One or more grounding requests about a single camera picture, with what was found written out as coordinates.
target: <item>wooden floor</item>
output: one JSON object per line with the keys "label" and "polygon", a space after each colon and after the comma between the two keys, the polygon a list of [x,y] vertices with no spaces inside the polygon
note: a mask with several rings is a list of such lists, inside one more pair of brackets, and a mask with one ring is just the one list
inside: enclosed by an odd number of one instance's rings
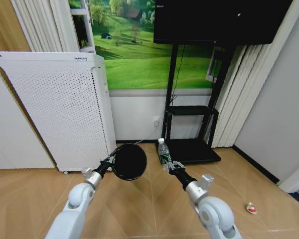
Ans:
{"label": "wooden floor", "polygon": [[[146,151],[145,174],[132,182],[106,173],[91,203],[82,238],[207,239],[174,176],[164,172],[153,144]],[[299,203],[281,191],[234,150],[216,149],[219,163],[187,166],[199,179],[215,181],[210,195],[226,201],[245,239],[299,239]],[[62,210],[71,188],[82,182],[79,173],[55,170],[0,170],[0,239],[43,238]],[[245,204],[257,206],[256,216]]]}

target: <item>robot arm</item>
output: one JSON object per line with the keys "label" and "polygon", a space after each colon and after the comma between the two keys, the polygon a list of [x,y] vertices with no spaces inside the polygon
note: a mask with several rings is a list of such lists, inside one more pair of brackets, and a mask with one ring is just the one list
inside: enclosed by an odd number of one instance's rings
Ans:
{"label": "robot arm", "polygon": [[113,165],[113,158],[101,161],[101,165],[92,172],[90,168],[82,171],[84,183],[72,188],[63,211],[54,219],[46,239],[78,239],[81,236],[85,214],[93,200],[96,189],[106,170]]}
{"label": "robot arm", "polygon": [[212,239],[242,239],[234,222],[234,214],[221,199],[207,197],[214,178],[205,174],[198,183],[185,172],[181,163],[167,162],[169,173],[175,175],[188,193],[192,206]]}

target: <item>white curtain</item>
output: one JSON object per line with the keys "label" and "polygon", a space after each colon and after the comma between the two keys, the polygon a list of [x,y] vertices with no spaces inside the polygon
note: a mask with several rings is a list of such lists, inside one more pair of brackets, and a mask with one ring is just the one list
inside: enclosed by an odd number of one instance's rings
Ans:
{"label": "white curtain", "polygon": [[67,0],[11,0],[31,51],[79,52]]}
{"label": "white curtain", "polygon": [[242,128],[271,68],[299,16],[294,0],[272,44],[239,47],[237,60],[228,70],[219,102],[212,147],[231,147]]}

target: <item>black tv stand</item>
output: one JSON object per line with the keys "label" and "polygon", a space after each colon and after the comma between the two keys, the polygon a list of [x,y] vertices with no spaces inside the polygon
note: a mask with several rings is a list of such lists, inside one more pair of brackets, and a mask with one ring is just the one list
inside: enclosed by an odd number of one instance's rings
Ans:
{"label": "black tv stand", "polygon": [[[233,58],[236,46],[224,46],[225,52],[222,57],[221,68],[213,87],[208,106],[170,106],[173,88],[174,73],[177,60],[178,44],[173,44],[170,58],[167,93],[165,99],[165,110],[161,137],[165,138],[171,157],[183,164],[217,162],[221,158],[211,148],[217,124],[218,111],[215,109],[217,99]],[[197,116],[203,115],[203,121],[198,138],[170,139],[172,116]],[[204,141],[210,120],[212,119],[208,144]]]}

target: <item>bottle label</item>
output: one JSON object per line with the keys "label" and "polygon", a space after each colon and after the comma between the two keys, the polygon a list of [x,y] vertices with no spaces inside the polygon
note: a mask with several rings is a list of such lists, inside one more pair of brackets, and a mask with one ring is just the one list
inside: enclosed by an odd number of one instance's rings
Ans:
{"label": "bottle label", "polygon": [[161,165],[166,164],[166,162],[172,162],[171,157],[168,153],[160,155],[159,160],[160,160]]}

